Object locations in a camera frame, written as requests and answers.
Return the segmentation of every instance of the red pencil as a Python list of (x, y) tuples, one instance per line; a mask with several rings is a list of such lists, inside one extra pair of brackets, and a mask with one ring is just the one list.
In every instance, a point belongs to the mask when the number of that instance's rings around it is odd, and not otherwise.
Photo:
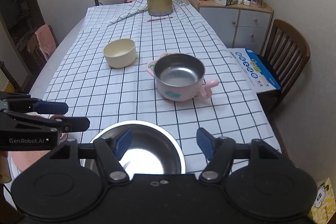
[(173, 18), (173, 17), (162, 17), (162, 18), (150, 19), (150, 20), (147, 20), (147, 22), (163, 20), (163, 19), (168, 19), (168, 18)]

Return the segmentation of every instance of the bowl ear handle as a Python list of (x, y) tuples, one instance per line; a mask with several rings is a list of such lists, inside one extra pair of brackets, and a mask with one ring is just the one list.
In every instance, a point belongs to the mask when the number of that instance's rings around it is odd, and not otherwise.
[(219, 81), (218, 79), (213, 79), (208, 81), (205, 85), (202, 85), (198, 96), (200, 96), (202, 99), (209, 99), (212, 96), (212, 90), (211, 88), (218, 86)]
[[(163, 54), (160, 55), (158, 60), (162, 57), (165, 57), (165, 56), (169, 55), (169, 54), (171, 54), (171, 53), (170, 52), (164, 52)], [(155, 66), (155, 64), (158, 60), (151, 61), (147, 64), (147, 71), (152, 77), (154, 77), (154, 66)]]

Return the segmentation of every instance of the blue flower decal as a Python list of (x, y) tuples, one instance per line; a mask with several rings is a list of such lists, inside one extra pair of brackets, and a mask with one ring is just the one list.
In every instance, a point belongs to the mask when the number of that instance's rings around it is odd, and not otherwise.
[(179, 98), (181, 96), (181, 94), (173, 93), (171, 91), (166, 91), (165, 94), (167, 94), (169, 97), (173, 97), (173, 98)]

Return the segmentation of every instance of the stainless steel bowl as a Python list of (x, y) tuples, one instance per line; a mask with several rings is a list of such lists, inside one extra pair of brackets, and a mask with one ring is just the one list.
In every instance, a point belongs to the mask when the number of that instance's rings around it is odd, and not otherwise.
[(178, 53), (160, 58), (156, 62), (153, 72), (165, 85), (184, 87), (202, 81), (205, 67), (196, 57)]
[[(130, 179), (134, 174), (185, 174), (185, 161), (176, 140), (163, 128), (143, 121), (116, 123), (97, 134), (97, 138), (109, 138), (130, 128), (133, 140), (120, 164)], [(98, 174), (94, 160), (85, 160), (84, 166)]]

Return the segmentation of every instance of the white tablecloth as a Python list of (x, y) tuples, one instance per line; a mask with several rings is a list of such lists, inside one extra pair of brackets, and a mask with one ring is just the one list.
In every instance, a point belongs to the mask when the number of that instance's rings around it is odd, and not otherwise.
[[(87, 116), (86, 132), (69, 138), (90, 142), (104, 128), (121, 121), (142, 120), (166, 129), (179, 143), (188, 173), (199, 172), (207, 162), (196, 144), (196, 130), (204, 127), (214, 136), (237, 143), (261, 138), (280, 149), (256, 94), (216, 33), (191, 6), (177, 6), (171, 19), (153, 19), (142, 11), (108, 26), (109, 20), (132, 8), (130, 4), (88, 9), (83, 26), (44, 95), (44, 100), (66, 102), (68, 116)], [(119, 38), (135, 41), (138, 58), (123, 69), (111, 69), (103, 56), (104, 46)], [(205, 80), (218, 78), (209, 100), (187, 102), (164, 99), (155, 89), (146, 64), (163, 52), (196, 56), (206, 66)], [(247, 165), (235, 160), (232, 170)]]

